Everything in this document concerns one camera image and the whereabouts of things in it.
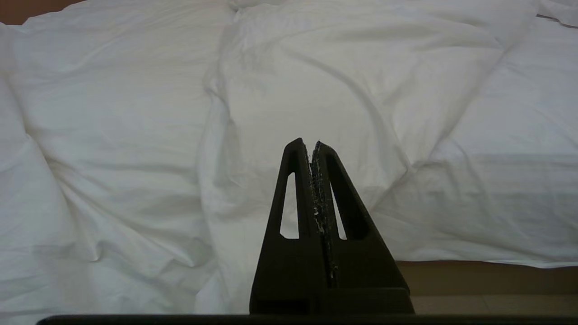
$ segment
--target brown wall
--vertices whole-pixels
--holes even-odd
[[[22,25],[27,18],[57,12],[82,0],[0,0],[0,22]]]

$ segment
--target bed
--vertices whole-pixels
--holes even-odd
[[[538,290],[577,292],[571,3],[268,2],[89,0],[0,25],[8,323],[247,312],[299,136],[338,151],[397,260],[524,265]]]

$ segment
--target wooden floor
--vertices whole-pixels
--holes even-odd
[[[578,317],[578,295],[413,296],[418,315]]]

